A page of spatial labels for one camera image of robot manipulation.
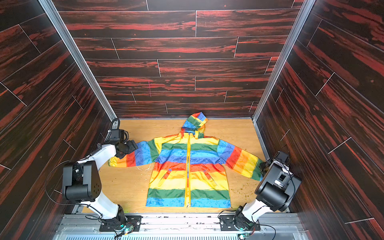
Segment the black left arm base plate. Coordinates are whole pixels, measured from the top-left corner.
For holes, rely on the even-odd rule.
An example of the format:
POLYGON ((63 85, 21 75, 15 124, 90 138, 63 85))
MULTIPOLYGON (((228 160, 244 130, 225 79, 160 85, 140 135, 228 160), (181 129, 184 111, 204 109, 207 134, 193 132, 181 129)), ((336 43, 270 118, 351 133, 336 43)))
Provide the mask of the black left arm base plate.
POLYGON ((101 219, 100 232, 123 233, 129 234, 138 232, 140 230, 142 216, 140 215, 126 215, 122 220, 118 218, 104 220, 101 219))

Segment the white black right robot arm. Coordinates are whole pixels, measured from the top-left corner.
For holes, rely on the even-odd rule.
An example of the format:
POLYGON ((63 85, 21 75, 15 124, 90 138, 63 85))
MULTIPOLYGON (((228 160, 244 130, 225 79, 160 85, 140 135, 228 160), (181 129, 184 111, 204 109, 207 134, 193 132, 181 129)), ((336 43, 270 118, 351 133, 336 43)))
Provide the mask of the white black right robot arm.
POLYGON ((234 215, 234 226, 240 231, 253 230, 257 220, 266 213, 286 210, 299 189, 302 179, 289 168, 290 156, 278 151, 260 165, 264 174, 255 190, 256 199, 239 207, 234 215))

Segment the aluminium frame rail right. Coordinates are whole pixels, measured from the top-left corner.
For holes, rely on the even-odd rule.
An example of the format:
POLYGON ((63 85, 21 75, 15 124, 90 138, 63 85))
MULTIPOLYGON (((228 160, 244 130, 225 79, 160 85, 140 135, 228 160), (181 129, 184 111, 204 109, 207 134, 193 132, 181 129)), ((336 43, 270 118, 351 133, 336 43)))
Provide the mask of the aluminium frame rail right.
POLYGON ((269 153, 268 153, 268 151, 267 151, 265 142, 264 142, 264 140, 263 140, 263 138, 262 138, 262 134, 261 134, 261 131, 260 131, 259 127, 258 127, 258 124, 257 124, 257 120, 256 120, 256 119, 253 120, 253 124, 254 124, 255 131, 256 131, 256 133, 257 133, 257 136, 258 136, 258 139, 259 139, 259 142, 260 142, 260 145, 261 145, 261 148, 262 148, 262 151, 263 151, 263 155, 264 155, 264 157, 265 157, 265 160, 268 160, 268 159, 270 158, 270 156, 269 156, 269 153))

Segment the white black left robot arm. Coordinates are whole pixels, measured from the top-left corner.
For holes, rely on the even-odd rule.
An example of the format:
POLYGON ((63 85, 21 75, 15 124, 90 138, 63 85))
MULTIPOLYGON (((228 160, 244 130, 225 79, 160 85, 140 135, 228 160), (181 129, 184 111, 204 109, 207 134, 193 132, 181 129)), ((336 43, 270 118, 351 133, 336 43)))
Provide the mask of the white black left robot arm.
POLYGON ((121 160, 137 149, 135 141, 129 139, 128 132, 120 129, 120 120, 113 119, 106 140, 97 150, 64 166, 64 198, 94 211, 104 225, 121 230, 127 224, 123 208, 102 192, 99 170, 111 158, 121 160))

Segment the rainbow striped zip jacket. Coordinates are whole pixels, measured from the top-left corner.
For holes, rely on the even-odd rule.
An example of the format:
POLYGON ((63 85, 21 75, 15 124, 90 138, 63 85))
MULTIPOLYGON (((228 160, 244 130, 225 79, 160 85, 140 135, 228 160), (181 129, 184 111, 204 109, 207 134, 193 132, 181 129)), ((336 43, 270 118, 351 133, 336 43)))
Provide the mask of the rainbow striped zip jacket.
POLYGON ((147 207, 231 207, 225 168, 262 180, 255 155, 215 137, 205 136, 208 119, 200 112, 185 121, 180 133, 137 144, 122 159, 112 157, 110 167, 127 168, 154 164, 147 207))

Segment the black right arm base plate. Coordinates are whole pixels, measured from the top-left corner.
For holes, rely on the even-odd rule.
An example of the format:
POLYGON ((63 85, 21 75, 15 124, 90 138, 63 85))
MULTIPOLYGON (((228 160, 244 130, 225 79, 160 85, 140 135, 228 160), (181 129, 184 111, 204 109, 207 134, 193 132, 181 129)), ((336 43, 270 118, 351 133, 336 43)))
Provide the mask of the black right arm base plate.
POLYGON ((219 223, 221 231, 260 231, 259 221, 256 223, 248 220, 245 217, 240 217, 235 213, 219 214, 219 223))

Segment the aluminium frame post left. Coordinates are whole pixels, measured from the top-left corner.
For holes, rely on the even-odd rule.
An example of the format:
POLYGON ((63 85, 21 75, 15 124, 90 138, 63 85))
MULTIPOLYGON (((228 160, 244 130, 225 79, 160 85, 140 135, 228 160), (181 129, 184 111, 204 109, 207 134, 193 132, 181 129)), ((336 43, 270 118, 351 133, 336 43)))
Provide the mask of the aluminium frame post left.
POLYGON ((53 24, 54 28, 58 32, 60 38, 62 39, 62 41, 65 44, 68 51, 70 52, 75 63, 79 67, 80 71, 82 72, 86 81, 90 85, 90 87, 93 90, 94 94, 96 95, 97 99, 101 103, 101 105, 102 105, 103 109, 105 110, 109 119, 112 121, 113 119, 117 118, 117 115, 115 114, 113 108, 111 107, 110 103, 108 102, 105 94, 103 93, 100 85, 98 84, 98 82, 97 82, 94 74, 92 73, 90 67, 88 66, 85 58, 81 54, 78 46, 75 43, 74 38, 71 36, 71 34, 70 34, 68 28, 66 27, 63 19, 61 18, 59 12, 57 11, 53 1, 38 0, 38 2, 41 5, 41 7, 43 8, 46 15, 48 16, 51 23, 53 24))

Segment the aluminium frame post right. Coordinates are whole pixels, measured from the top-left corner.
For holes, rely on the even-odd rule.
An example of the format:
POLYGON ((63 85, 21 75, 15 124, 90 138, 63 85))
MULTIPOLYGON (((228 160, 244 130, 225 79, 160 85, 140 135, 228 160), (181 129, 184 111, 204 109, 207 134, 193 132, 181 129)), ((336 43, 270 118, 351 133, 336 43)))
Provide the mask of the aluminium frame post right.
POLYGON ((282 49, 282 52, 280 53, 278 60, 276 62, 276 65, 271 73, 270 79, 267 83, 267 86, 265 88, 265 91, 261 97, 261 100, 259 102, 259 105, 253 115, 253 123, 254 126, 257 125, 257 120, 263 110, 264 105, 267 103, 268 97, 270 96, 273 87, 275 86, 278 77, 293 49, 294 44, 297 41, 297 38, 308 18, 310 15, 310 12, 315 4, 315 0, 306 0, 304 1, 302 7, 299 10, 298 16, 293 24, 293 27, 288 35, 288 38, 286 40, 286 43, 282 49))

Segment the aluminium frame post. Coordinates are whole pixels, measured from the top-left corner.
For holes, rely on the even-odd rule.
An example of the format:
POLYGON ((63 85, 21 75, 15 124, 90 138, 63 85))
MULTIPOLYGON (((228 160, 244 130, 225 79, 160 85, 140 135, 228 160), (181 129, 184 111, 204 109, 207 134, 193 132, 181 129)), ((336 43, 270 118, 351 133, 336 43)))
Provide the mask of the aluminium frame post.
POLYGON ((265 88, 265 91, 261 97, 261 100, 259 102, 259 105, 253 115, 253 123, 254 126, 257 125, 257 120, 263 110, 264 105, 267 103, 268 97, 270 96, 273 87, 275 86, 278 77, 293 49, 294 44, 297 41, 297 38, 308 18, 310 15, 310 12, 315 4, 315 0, 306 0, 304 1, 302 7, 299 10, 298 16, 293 24, 293 27, 288 35, 288 38, 286 40, 286 43, 282 49, 282 52, 280 53, 278 60, 276 62, 276 65, 271 73, 270 79, 267 83, 267 86, 265 88))
POLYGON ((96 95, 97 99, 101 103, 101 105, 102 105, 103 109, 105 110, 109 119, 112 121, 113 119, 117 118, 117 115, 115 114, 113 108, 111 107, 110 103, 108 102, 105 94, 103 93, 100 85, 98 84, 98 82, 97 82, 94 74, 92 73, 90 67, 88 66, 85 58, 81 54, 78 46, 75 43, 74 38, 71 36, 71 34, 70 34, 68 28, 66 27, 63 19, 61 18, 59 12, 57 11, 53 1, 38 0, 38 2, 41 5, 41 7, 43 8, 46 15, 48 16, 51 23, 53 24, 54 28, 58 32, 60 38, 62 39, 62 41, 65 44, 68 51, 70 52, 75 63, 79 67, 80 71, 82 72, 86 81, 90 85, 90 87, 93 90, 94 94, 96 95))

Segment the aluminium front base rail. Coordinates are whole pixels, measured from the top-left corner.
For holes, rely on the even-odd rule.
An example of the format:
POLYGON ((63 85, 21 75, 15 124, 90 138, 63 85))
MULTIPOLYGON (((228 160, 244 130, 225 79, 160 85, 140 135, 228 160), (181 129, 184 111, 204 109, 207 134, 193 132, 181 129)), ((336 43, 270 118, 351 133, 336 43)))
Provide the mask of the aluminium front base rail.
MULTIPOLYGON (((259 218, 251 230, 230 226, 227 213, 148 213, 139 217, 133 232, 121 240, 309 240, 297 214, 269 213, 259 218)), ((116 240, 114 232, 101 232, 101 223, 90 215, 65 215, 54 235, 55 240, 116 240)))

